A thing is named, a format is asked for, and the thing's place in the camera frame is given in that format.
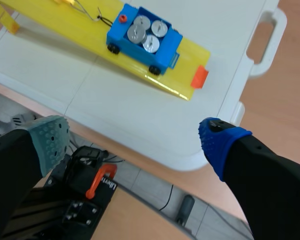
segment black cable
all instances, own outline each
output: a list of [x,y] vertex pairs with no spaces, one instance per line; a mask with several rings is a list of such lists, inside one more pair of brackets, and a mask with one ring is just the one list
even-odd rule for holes
[[124,162],[125,160],[120,160],[120,161],[107,161],[107,160],[105,160],[105,161],[103,161],[104,163],[109,163],[109,164],[117,164],[117,163],[122,163],[122,162]]
[[252,231],[251,231],[251,229],[247,226],[247,224],[246,224],[244,221],[242,221],[242,220],[240,220],[240,221],[241,221],[241,223],[244,225],[244,227],[249,231],[249,233],[252,234]]
[[219,218],[221,218],[230,228],[232,228],[234,231],[236,231],[238,234],[240,234],[241,236],[245,237],[248,240],[253,240],[252,238],[248,237],[247,235],[245,235],[244,233],[242,233],[241,231],[239,231],[238,229],[236,229],[234,226],[232,226],[215,208],[213,208],[210,205],[210,208],[219,216]]
[[173,190],[173,189],[174,189],[174,185],[172,184],[171,190],[170,190],[170,194],[169,194],[169,198],[168,198],[168,201],[166,202],[166,204],[165,204],[162,208],[159,209],[159,211],[165,209],[166,206],[168,206],[168,204],[169,204],[169,202],[170,202],[170,199],[171,199],[171,195],[172,195],[172,190]]
[[105,159],[105,160],[103,160],[104,162],[108,162],[109,160],[111,160],[111,159],[115,159],[117,157],[117,155],[114,155],[114,156],[112,156],[112,157],[110,157],[110,158],[107,158],[107,159]]
[[112,27],[112,24],[114,24],[112,21],[110,21],[108,18],[105,18],[103,16],[98,16],[98,19],[100,19],[102,22],[107,24],[109,27]]
[[74,149],[70,145],[69,145],[69,148],[70,148],[70,150],[71,150],[71,152],[73,154],[75,152]]
[[75,142],[73,142],[72,140],[70,140],[70,143],[71,143],[76,149],[79,148],[79,146],[78,146]]

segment orange clamp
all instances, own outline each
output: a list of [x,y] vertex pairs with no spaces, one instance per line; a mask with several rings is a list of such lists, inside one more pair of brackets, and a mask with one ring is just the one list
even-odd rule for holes
[[124,24],[124,23],[126,23],[127,21],[128,21],[128,18],[127,18],[126,15],[121,14],[121,15],[119,16],[119,23]]
[[88,191],[86,191],[85,197],[87,199],[93,199],[95,197],[96,189],[97,189],[102,177],[105,174],[109,174],[109,177],[113,179],[116,175],[116,172],[117,172],[117,165],[116,164],[104,164],[104,165],[102,165],[99,168],[98,172],[96,173],[91,187],[88,189]]

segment orange block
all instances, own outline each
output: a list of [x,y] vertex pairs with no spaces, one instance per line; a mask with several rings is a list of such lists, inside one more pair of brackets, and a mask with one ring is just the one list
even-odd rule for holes
[[205,69],[205,67],[200,65],[192,79],[191,87],[193,87],[194,89],[202,89],[207,79],[208,73],[209,72]]

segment cable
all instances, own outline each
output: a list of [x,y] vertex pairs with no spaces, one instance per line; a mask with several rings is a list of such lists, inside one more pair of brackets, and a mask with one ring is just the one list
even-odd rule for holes
[[242,221],[242,220],[240,220],[240,221],[241,221],[241,223],[244,225],[244,227],[249,231],[249,233],[252,234],[252,231],[251,231],[251,229],[247,226],[247,224],[246,224],[244,221]]
[[170,202],[170,199],[171,199],[171,195],[172,195],[172,190],[173,190],[173,189],[174,189],[174,185],[172,184],[171,190],[170,190],[170,194],[169,194],[169,198],[168,198],[168,201],[166,202],[166,204],[165,204],[162,208],[159,209],[159,211],[165,209],[166,206],[168,206],[168,204],[169,204],[169,202]]
[[108,18],[105,18],[103,16],[98,16],[102,22],[107,24],[110,28],[112,27],[112,24],[114,24],[112,21],[110,21]]
[[118,156],[117,156],[117,155],[114,155],[114,156],[112,156],[112,157],[110,157],[110,158],[108,158],[108,159],[103,160],[103,162],[104,162],[104,163],[110,163],[110,164],[117,164],[117,163],[122,163],[122,162],[125,161],[125,160],[110,161],[111,159],[114,159],[114,158],[116,158],[116,157],[118,157]]
[[109,163],[109,164],[117,164],[117,163],[122,163],[124,162],[125,160],[120,160],[120,161],[103,161],[104,163]]
[[73,142],[72,140],[70,140],[70,143],[71,143],[76,149],[79,148],[79,146],[78,146],[75,142]]
[[74,0],[79,6],[80,8],[71,5],[74,9],[78,10],[79,12],[86,14],[92,21],[94,22],[98,22],[99,20],[101,20],[102,22],[104,22],[106,25],[108,25],[109,27],[112,27],[112,24],[114,24],[112,21],[110,21],[108,18],[105,18],[102,16],[100,8],[98,7],[98,11],[99,11],[99,15],[96,18],[93,18],[88,11],[84,8],[84,6],[78,1],[78,0]]
[[70,145],[69,145],[69,148],[70,148],[70,150],[71,150],[71,152],[73,154],[75,152],[74,149]]
[[252,238],[248,237],[247,235],[245,235],[244,233],[242,233],[241,231],[239,231],[238,229],[236,229],[234,226],[232,226],[214,207],[212,207],[210,205],[210,208],[219,216],[219,218],[221,218],[230,228],[232,228],[238,234],[240,234],[241,236],[245,237],[248,240],[253,240]]
[[114,156],[112,156],[112,157],[110,157],[110,158],[107,158],[107,159],[105,159],[105,160],[103,160],[104,162],[106,162],[106,161],[109,161],[109,160],[111,160],[111,159],[115,159],[116,157],[118,157],[117,155],[114,155]]

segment white tray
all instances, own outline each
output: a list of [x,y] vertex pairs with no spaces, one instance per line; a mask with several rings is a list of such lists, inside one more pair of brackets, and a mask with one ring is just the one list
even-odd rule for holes
[[[16,36],[0,33],[0,83],[172,169],[204,166],[199,122],[239,124],[249,77],[265,73],[287,19],[278,0],[132,0],[164,16],[211,51],[208,78],[191,101],[172,96],[96,58],[23,16]],[[260,64],[246,55],[260,21],[274,24]]]

